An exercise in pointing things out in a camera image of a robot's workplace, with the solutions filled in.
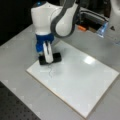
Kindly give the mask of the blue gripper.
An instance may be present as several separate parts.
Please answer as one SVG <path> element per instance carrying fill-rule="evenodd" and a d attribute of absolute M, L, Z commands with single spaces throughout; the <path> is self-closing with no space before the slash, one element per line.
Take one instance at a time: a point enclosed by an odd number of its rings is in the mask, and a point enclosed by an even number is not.
<path fill-rule="evenodd" d="M 53 62 L 53 54 L 52 54 L 52 48 L 51 44 L 54 40 L 54 36 L 52 33 L 47 34 L 47 35 L 37 35 L 36 36 L 37 42 L 36 42 L 36 51 L 37 52 L 42 52 L 44 53 L 45 60 L 47 63 L 52 63 Z"/>

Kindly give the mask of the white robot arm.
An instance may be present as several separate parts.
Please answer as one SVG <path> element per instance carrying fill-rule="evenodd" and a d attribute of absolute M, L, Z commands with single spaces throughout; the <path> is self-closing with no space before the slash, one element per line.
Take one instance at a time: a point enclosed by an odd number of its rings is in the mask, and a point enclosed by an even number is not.
<path fill-rule="evenodd" d="M 40 1 L 31 8 L 41 65 L 62 60 L 60 53 L 52 52 L 51 43 L 55 37 L 65 38 L 74 32 L 79 9 L 80 0 L 65 0 L 62 6 Z"/>

